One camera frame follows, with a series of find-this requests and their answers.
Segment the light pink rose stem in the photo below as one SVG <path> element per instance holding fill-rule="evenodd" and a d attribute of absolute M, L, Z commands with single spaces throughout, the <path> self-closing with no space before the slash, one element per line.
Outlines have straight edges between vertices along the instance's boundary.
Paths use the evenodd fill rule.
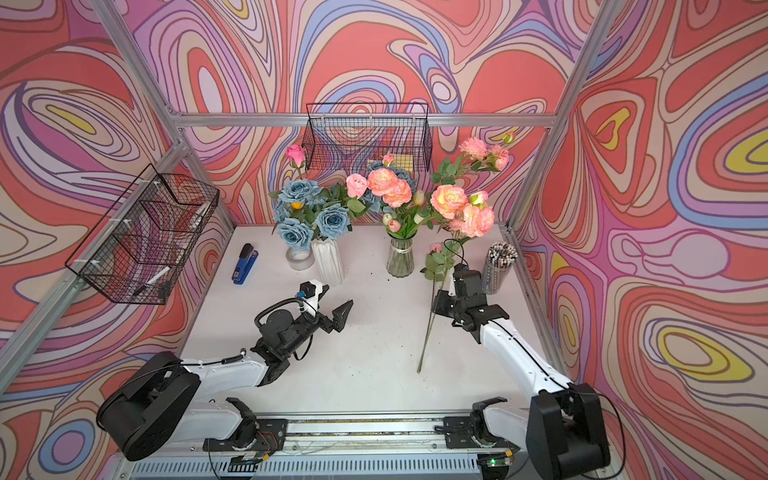
<path fill-rule="evenodd" d="M 428 343 L 430 340 L 431 332 L 433 329 L 435 314 L 433 312 L 433 304 L 438 291 L 441 289 L 440 283 L 444 280 L 444 260 L 443 245 L 433 244 L 430 246 L 430 251 L 426 257 L 425 268 L 422 273 L 425 278 L 431 281 L 431 294 L 428 301 L 428 320 L 423 340 L 422 350 L 419 357 L 419 362 L 416 372 L 420 374 L 423 369 L 424 360 Z"/>

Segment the white ribbed ceramic vase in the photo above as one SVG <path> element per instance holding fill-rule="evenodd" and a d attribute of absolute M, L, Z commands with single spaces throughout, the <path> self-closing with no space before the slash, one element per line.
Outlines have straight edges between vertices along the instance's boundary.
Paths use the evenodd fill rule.
<path fill-rule="evenodd" d="M 311 248 L 325 284 L 336 287 L 344 280 L 344 268 L 338 241 L 334 239 L 313 240 Z"/>

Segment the pink peach rose spray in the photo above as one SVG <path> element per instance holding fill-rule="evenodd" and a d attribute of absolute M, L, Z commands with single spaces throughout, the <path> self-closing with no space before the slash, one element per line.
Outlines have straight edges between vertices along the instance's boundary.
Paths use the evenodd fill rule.
<path fill-rule="evenodd" d="M 494 226 L 495 214 L 488 205 L 467 203 L 454 211 L 451 218 L 435 211 L 430 223 L 449 234 L 446 239 L 438 243 L 443 245 L 445 257 L 444 280 L 440 283 L 441 289 L 444 290 L 453 270 L 458 266 L 468 266 L 465 259 L 465 244 L 488 233 Z"/>

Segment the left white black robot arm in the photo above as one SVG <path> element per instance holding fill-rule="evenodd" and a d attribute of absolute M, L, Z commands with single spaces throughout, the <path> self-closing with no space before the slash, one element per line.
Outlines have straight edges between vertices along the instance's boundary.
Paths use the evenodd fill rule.
<path fill-rule="evenodd" d="M 342 331 L 353 305 L 348 300 L 324 315 L 314 300 L 285 299 L 255 317 L 261 336 L 249 350 L 195 361 L 158 353 L 102 403 L 96 424 L 129 461 L 190 441 L 201 441 L 207 451 L 275 452 L 279 440 L 262 431 L 256 413 L 233 391 L 276 381 L 317 331 Z"/>

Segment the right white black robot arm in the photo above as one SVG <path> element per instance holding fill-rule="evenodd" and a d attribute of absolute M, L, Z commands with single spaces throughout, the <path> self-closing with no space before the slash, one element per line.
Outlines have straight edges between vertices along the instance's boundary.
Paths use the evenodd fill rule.
<path fill-rule="evenodd" d="M 439 426 L 451 448 L 473 441 L 481 447 L 510 444 L 526 454 L 543 479 L 591 479 L 611 463 L 601 395 L 557 371 L 522 337 L 499 305 L 489 303 L 482 275 L 460 266 L 454 290 L 439 290 L 434 314 L 469 333 L 512 375 L 529 400 L 518 414 L 503 397 L 473 404 L 465 417 L 448 417 Z"/>

